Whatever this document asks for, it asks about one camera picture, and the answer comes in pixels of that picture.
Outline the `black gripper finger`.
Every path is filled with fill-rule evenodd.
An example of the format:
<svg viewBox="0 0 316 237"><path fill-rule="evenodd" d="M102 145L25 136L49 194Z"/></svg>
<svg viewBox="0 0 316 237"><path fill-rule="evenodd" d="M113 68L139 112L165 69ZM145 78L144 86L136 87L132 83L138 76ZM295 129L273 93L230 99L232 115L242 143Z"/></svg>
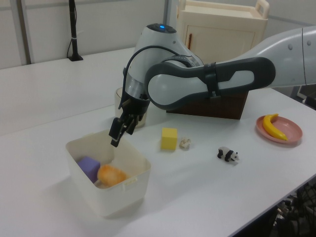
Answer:
<svg viewBox="0 0 316 237"><path fill-rule="evenodd" d="M126 121L126 133L132 135L137 125L137 116L130 115Z"/></svg>
<svg viewBox="0 0 316 237"><path fill-rule="evenodd" d="M112 126L109 131L109 136L111 136L111 145L117 147L121 139L121 132L123 129L124 123L119 118L114 118Z"/></svg>

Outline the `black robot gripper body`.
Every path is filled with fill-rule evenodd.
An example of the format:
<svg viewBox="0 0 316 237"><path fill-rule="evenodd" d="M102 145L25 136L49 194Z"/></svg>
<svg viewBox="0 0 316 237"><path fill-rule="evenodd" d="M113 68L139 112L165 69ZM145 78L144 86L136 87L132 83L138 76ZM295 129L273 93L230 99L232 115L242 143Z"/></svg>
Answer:
<svg viewBox="0 0 316 237"><path fill-rule="evenodd" d="M129 117L136 116L139 121L142 121L144 114L147 112L149 104L149 99L137 99L128 93L123 92L118 107L119 109L122 108L122 114L119 119L126 121Z"/></svg>

